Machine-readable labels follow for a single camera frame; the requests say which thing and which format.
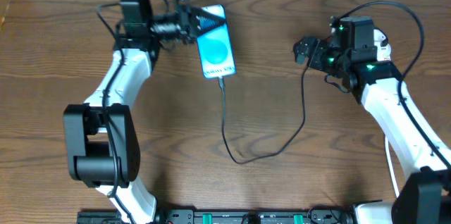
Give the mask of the blue Galaxy smartphone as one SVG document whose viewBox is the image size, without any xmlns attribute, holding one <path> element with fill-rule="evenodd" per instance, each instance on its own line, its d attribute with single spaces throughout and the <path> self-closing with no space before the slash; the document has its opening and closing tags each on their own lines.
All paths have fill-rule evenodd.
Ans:
<svg viewBox="0 0 451 224">
<path fill-rule="evenodd" d="M 206 79 L 236 73 L 227 23 L 200 35 L 197 38 L 197 47 L 202 72 Z"/>
</svg>

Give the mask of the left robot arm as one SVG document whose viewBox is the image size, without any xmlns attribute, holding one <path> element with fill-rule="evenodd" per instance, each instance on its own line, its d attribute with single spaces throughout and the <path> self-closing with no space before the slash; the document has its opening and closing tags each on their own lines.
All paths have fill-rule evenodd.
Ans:
<svg viewBox="0 0 451 224">
<path fill-rule="evenodd" d="M 153 223 L 156 198 L 139 177 L 140 147 L 131 110 L 150 78 L 163 43 L 192 44 L 226 25 L 221 5 L 198 8 L 174 0 L 174 9 L 154 15 L 150 0 L 118 0 L 122 10 L 113 37 L 113 60 L 98 88 L 63 112 L 68 172 L 73 180 L 106 195 L 122 223 Z"/>
</svg>

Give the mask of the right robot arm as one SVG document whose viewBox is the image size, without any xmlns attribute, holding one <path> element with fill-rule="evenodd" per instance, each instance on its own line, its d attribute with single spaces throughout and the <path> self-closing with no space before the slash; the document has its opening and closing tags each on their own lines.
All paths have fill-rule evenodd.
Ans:
<svg viewBox="0 0 451 224">
<path fill-rule="evenodd" d="M 385 33 L 369 16 L 333 20 L 328 39 L 303 37 L 295 61 L 342 80 L 376 120 L 402 167 L 406 183 L 393 203 L 352 207 L 354 223 L 449 223 L 450 148 L 433 131 L 391 61 Z"/>
</svg>

